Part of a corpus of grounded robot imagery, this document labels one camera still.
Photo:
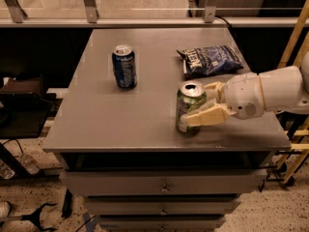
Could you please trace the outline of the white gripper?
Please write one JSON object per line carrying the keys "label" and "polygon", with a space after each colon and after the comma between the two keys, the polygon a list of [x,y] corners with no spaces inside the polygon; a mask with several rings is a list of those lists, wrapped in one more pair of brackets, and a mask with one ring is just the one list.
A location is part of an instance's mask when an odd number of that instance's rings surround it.
{"label": "white gripper", "polygon": [[[265,113],[265,102],[260,77],[252,72],[236,75],[223,82],[216,81],[204,86],[207,100],[222,99],[232,110],[234,117],[246,120],[261,117]],[[224,123],[231,113],[220,103],[204,104],[180,118],[181,127],[212,126]]]}

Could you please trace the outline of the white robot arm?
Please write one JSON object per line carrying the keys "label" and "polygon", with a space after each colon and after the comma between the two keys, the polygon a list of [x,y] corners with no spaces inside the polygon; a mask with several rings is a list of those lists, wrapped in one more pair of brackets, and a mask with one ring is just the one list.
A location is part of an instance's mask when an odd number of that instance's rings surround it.
{"label": "white robot arm", "polygon": [[227,82],[201,86],[207,101],[180,116],[179,130],[212,126],[228,118],[258,118],[270,111],[309,113],[309,63],[305,54],[301,67],[290,66],[259,74],[235,75]]}

